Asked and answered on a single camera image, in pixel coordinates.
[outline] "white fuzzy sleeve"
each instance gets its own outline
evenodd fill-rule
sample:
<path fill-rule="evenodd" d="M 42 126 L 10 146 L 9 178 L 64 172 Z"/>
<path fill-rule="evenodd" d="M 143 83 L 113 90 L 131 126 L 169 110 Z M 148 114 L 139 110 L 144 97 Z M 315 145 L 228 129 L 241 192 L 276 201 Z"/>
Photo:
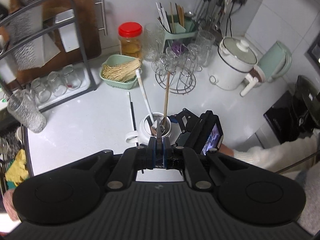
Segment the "white fuzzy sleeve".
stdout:
<path fill-rule="evenodd" d="M 285 142 L 270 149 L 252 147 L 248 152 L 234 150 L 235 158 L 269 171 L 279 171 L 315 153 L 318 148 L 318 136 L 312 135 L 293 142 Z M 297 171 L 311 167 L 314 158 L 286 171 Z"/>

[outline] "red lid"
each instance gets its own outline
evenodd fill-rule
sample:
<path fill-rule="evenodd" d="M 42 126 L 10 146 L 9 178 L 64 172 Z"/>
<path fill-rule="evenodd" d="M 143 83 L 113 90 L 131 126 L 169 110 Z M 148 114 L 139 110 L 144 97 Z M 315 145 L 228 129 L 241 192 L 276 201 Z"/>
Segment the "red lid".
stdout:
<path fill-rule="evenodd" d="M 134 38 L 142 33 L 142 26 L 139 23 L 122 23 L 118 28 L 119 35 L 125 38 Z"/>

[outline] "cabinet handle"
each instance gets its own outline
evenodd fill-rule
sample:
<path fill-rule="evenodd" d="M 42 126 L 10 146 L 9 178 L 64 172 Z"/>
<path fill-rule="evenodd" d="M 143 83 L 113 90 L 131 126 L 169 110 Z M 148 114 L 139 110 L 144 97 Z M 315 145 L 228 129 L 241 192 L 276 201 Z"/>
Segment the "cabinet handle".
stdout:
<path fill-rule="evenodd" d="M 108 31 L 107 31 L 106 15 L 105 15 L 105 11 L 104 11 L 104 0 L 100 0 L 100 2 L 96 2 L 94 4 L 101 4 L 103 28 L 99 28 L 98 31 L 103 31 L 104 35 L 107 36 Z"/>

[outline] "pink cloth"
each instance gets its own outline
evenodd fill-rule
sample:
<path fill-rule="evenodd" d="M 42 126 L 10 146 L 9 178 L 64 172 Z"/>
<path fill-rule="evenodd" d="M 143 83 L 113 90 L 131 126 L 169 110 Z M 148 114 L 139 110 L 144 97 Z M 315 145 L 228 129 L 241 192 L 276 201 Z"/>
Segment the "pink cloth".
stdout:
<path fill-rule="evenodd" d="M 13 192 L 14 192 L 14 189 L 9 189 L 6 193 L 4 193 L 3 205 L 10 219 L 12 221 L 16 221 L 19 219 L 19 217 L 12 203 Z"/>

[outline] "green plastic basket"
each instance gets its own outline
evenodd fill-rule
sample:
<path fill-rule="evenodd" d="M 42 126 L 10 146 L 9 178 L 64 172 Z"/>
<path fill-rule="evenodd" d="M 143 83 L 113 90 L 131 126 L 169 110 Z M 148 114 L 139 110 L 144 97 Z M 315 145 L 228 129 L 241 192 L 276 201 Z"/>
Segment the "green plastic basket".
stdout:
<path fill-rule="evenodd" d="M 135 59 L 136 59 L 135 57 L 129 57 L 129 56 L 124 56 L 124 55 L 111 55 L 102 65 L 108 65 L 110 67 L 114 67 L 119 64 L 131 62 Z M 138 80 L 137 77 L 133 78 L 132 80 L 130 80 L 126 83 L 105 79 L 101 76 L 102 68 L 99 73 L 100 78 L 111 87 L 130 90 L 137 83 L 137 80 Z"/>

